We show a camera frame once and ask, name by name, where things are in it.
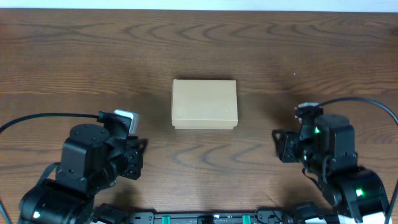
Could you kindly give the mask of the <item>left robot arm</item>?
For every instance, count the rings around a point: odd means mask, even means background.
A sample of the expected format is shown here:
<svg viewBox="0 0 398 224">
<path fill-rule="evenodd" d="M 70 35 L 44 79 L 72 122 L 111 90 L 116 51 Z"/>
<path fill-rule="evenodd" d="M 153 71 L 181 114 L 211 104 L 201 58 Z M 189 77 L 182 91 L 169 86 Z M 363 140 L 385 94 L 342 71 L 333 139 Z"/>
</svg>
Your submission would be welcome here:
<svg viewBox="0 0 398 224">
<path fill-rule="evenodd" d="M 48 166 L 20 202 L 21 223 L 87 223 L 95 195 L 121 176 L 141 176 L 148 141 L 122 121 L 79 124 L 63 143 L 61 161 Z"/>
</svg>

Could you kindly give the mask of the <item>cardboard box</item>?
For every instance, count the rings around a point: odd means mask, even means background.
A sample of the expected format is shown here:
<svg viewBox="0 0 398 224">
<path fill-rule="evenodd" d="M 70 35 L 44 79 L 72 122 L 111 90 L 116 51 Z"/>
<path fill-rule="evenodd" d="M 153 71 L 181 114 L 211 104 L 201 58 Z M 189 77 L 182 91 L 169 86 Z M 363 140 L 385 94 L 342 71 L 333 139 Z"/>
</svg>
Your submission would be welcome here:
<svg viewBox="0 0 398 224">
<path fill-rule="evenodd" d="M 171 111 L 176 129 L 234 129 L 238 125 L 236 81 L 174 79 Z"/>
</svg>

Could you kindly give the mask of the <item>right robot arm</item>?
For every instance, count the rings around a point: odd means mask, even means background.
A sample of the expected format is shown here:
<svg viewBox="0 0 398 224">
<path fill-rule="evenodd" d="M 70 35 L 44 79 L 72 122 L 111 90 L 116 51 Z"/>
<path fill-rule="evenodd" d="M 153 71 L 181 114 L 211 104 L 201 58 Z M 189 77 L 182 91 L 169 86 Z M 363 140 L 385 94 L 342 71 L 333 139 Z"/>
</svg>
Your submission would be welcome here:
<svg viewBox="0 0 398 224">
<path fill-rule="evenodd" d="M 324 114 L 323 107 L 303 103 L 295 108 L 300 129 L 275 129 L 276 152 L 283 163 L 301 163 L 324 199 L 339 215 L 363 222 L 366 215 L 387 213 L 389 201 L 382 180 L 359 166 L 355 130 L 349 119 Z"/>
</svg>

